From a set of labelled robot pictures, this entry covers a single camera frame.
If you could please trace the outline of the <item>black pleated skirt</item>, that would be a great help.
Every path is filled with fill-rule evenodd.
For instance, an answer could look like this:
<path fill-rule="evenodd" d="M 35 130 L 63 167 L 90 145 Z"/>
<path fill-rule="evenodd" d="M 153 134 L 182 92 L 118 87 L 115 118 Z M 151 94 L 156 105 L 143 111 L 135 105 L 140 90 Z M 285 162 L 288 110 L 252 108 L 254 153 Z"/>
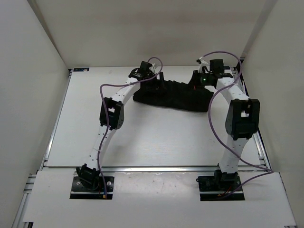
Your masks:
<path fill-rule="evenodd" d="M 134 93 L 133 100 L 157 107 L 206 113 L 212 96 L 213 92 L 205 88 L 157 79 L 142 83 L 140 89 Z"/>

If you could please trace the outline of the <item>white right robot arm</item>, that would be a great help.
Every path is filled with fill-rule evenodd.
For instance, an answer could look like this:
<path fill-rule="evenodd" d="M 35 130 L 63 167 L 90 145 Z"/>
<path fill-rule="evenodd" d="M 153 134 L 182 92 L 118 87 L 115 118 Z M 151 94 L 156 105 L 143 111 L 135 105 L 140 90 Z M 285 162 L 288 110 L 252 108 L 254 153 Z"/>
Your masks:
<path fill-rule="evenodd" d="M 213 86 L 227 101 L 228 113 L 225 129 L 228 134 L 222 159 L 212 176 L 198 177 L 202 191 L 233 190 L 239 184 L 238 164 L 243 149 L 258 130 L 260 102 L 249 98 L 237 85 L 233 76 L 225 73 L 222 59 L 213 59 L 205 67 L 198 59 L 198 70 L 192 74 L 190 83 L 195 88 Z"/>

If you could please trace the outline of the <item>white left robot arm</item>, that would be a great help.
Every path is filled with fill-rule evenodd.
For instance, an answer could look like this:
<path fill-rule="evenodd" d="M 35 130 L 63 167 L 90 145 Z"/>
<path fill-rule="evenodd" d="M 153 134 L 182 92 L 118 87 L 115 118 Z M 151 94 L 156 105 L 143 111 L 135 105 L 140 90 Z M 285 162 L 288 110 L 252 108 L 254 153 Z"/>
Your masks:
<path fill-rule="evenodd" d="M 99 116 L 99 131 L 96 142 L 87 157 L 84 165 L 76 168 L 80 183 L 88 191 L 104 188 L 107 193 L 105 177 L 102 173 L 102 162 L 110 141 L 117 130 L 124 123 L 124 107 L 129 99 L 141 88 L 141 84 L 150 82 L 162 72 L 163 63 L 151 63 L 151 60 L 160 60 L 151 57 L 147 62 L 141 62 L 138 68 L 133 69 L 124 84 L 100 85 L 101 111 Z"/>

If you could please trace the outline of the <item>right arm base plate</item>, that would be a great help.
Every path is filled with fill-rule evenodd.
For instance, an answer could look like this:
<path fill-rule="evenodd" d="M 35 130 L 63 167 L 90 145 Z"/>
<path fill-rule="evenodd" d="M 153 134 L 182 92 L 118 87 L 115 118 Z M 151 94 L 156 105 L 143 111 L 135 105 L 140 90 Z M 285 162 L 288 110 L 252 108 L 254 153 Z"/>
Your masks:
<path fill-rule="evenodd" d="M 200 201 L 243 201 L 245 196 L 238 172 L 215 170 L 212 176 L 198 176 Z"/>

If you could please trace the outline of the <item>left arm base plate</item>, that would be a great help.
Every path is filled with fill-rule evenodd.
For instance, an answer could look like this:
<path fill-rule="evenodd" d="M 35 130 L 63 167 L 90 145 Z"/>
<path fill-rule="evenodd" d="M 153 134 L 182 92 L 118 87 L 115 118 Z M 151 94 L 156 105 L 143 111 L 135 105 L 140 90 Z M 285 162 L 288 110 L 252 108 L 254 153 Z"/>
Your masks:
<path fill-rule="evenodd" d="M 105 185 L 102 176 L 99 176 L 93 184 L 85 182 L 74 175 L 71 185 L 70 199 L 73 200 L 111 200 L 114 194 L 114 176 L 105 175 Z"/>

